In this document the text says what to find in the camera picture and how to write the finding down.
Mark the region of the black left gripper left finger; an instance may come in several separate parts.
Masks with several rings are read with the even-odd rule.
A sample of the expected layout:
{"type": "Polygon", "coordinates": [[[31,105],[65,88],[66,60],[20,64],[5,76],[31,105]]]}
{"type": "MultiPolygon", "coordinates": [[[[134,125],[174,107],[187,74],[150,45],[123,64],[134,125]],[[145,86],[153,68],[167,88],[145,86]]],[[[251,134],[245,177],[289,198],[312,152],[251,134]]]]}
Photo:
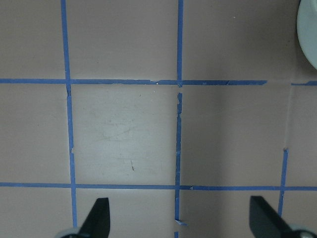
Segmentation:
{"type": "Polygon", "coordinates": [[[98,198],[80,228],[71,228],[55,235],[56,238],[107,238],[110,233],[108,198],[98,198]]]}

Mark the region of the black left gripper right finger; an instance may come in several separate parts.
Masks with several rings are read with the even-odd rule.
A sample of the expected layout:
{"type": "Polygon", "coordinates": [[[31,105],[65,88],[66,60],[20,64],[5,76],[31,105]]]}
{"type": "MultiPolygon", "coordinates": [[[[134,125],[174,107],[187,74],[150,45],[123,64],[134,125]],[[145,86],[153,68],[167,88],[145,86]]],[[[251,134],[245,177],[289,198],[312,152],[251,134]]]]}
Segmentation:
{"type": "Polygon", "coordinates": [[[249,227],[256,238],[315,238],[316,233],[304,228],[292,228],[262,196],[251,196],[249,227]]]}

